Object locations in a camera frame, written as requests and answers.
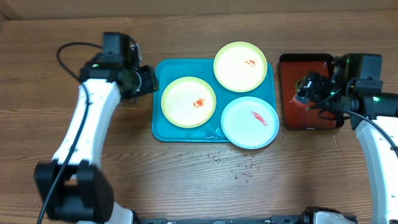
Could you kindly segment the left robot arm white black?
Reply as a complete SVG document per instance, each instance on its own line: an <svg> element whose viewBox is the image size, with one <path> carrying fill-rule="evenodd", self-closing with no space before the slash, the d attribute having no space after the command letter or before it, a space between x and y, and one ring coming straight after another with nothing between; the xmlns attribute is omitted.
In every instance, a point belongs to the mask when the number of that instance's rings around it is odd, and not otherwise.
<svg viewBox="0 0 398 224"><path fill-rule="evenodd" d="M80 70L79 96L67 134L49 163L39 163L34 179L44 216L70 223L139 223L132 210L117 204L101 171L103 144L121 100L159 89L153 67L136 56L98 53Z"/></svg>

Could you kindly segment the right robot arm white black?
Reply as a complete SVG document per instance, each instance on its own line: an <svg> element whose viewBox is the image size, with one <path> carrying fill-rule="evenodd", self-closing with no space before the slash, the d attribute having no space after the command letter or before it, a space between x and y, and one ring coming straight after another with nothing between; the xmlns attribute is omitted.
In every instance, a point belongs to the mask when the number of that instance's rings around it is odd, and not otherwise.
<svg viewBox="0 0 398 224"><path fill-rule="evenodd" d="M379 72L309 72L293 101L330 119L348 119L362 147L373 200L372 223L397 223L397 95L383 93Z"/></svg>

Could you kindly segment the light blue plate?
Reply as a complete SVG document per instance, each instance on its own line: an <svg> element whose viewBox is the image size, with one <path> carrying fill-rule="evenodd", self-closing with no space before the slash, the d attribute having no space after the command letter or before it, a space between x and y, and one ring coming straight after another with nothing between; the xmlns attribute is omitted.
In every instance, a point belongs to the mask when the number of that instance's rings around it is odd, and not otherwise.
<svg viewBox="0 0 398 224"><path fill-rule="evenodd" d="M268 146L279 131L276 110L266 101L244 96L231 101L221 115L226 138L243 149Z"/></svg>

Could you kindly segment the red wet sponge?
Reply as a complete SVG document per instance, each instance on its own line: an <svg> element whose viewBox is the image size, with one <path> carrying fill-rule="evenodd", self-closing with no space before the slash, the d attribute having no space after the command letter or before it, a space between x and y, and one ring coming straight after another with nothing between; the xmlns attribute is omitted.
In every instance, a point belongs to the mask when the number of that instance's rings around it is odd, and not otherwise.
<svg viewBox="0 0 398 224"><path fill-rule="evenodd" d="M294 97L291 99L291 102L301 108L308 108L308 98L304 96L294 95Z"/></svg>

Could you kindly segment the yellow plate with ketchup spot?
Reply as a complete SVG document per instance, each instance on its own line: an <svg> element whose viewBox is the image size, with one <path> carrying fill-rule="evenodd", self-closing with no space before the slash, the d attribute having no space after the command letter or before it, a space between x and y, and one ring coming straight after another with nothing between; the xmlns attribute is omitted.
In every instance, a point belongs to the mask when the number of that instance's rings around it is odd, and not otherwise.
<svg viewBox="0 0 398 224"><path fill-rule="evenodd" d="M212 87L200 78L178 78L165 88L161 109L172 124L180 128L195 128L212 117L216 95Z"/></svg>

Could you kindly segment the red black lacquer tray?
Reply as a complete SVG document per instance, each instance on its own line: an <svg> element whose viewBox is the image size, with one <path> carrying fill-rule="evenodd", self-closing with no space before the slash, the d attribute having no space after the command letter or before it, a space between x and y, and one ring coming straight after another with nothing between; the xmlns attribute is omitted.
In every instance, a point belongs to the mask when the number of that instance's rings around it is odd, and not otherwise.
<svg viewBox="0 0 398 224"><path fill-rule="evenodd" d="M329 113L307 110L313 102L296 103L294 96L302 79L309 72L331 78L333 57L330 54L283 54L279 58L278 73L284 126L287 129L336 129L344 125Z"/></svg>

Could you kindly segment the teal plastic tray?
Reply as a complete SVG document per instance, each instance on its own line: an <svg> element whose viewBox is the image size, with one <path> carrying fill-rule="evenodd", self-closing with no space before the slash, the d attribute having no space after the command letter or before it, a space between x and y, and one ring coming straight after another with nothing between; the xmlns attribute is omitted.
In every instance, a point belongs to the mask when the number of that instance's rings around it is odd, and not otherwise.
<svg viewBox="0 0 398 224"><path fill-rule="evenodd" d="M155 70L159 81L159 90L154 93L152 110L152 133L166 142L228 142L222 132L221 114L225 106L242 96L253 96L268 102L276 108L274 71L267 65L264 81L254 90L244 93L229 91L216 79L213 72L213 59L167 59L161 61ZM161 98L165 88L174 80L182 77L197 77L209 84L216 95L216 108L212 117L203 125L195 128L180 128L164 116Z"/></svg>

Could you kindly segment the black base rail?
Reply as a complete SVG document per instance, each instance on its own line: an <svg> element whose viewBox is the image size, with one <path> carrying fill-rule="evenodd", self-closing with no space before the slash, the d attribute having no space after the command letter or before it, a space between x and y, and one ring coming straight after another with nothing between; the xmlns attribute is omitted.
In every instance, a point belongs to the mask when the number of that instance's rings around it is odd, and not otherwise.
<svg viewBox="0 0 398 224"><path fill-rule="evenodd" d="M310 215L273 215L268 218L166 219L141 218L140 224L310 224Z"/></svg>

